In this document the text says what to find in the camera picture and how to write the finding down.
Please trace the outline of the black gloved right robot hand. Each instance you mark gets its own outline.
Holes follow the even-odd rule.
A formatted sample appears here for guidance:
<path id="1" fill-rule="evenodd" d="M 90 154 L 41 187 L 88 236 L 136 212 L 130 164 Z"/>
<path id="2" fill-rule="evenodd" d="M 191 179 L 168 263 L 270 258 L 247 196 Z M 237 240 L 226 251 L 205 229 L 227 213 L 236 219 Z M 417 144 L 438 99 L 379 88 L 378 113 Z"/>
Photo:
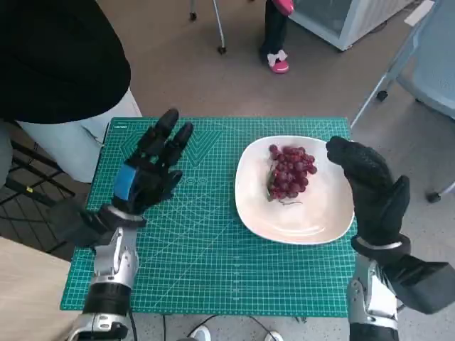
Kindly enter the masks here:
<path id="1" fill-rule="evenodd" d="M 326 150 L 351 186 L 358 236 L 377 247 L 396 243 L 410 202 L 409 178 L 395 180 L 385 159 L 358 142 L 334 136 Z"/>

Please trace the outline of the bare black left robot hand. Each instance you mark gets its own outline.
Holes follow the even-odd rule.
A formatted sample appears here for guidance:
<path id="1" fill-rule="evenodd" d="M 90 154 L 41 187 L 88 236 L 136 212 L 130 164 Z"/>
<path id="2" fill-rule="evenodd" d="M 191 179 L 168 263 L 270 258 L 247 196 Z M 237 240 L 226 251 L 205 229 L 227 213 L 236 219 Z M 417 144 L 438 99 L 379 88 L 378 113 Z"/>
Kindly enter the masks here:
<path id="1" fill-rule="evenodd" d="M 141 215 L 172 197 L 182 172 L 171 168 L 178 163 L 193 133 L 192 123 L 186 122 L 172 135 L 178 118 L 178 110 L 169 109 L 140 138 L 114 181 L 112 205 L 115 208 Z"/>

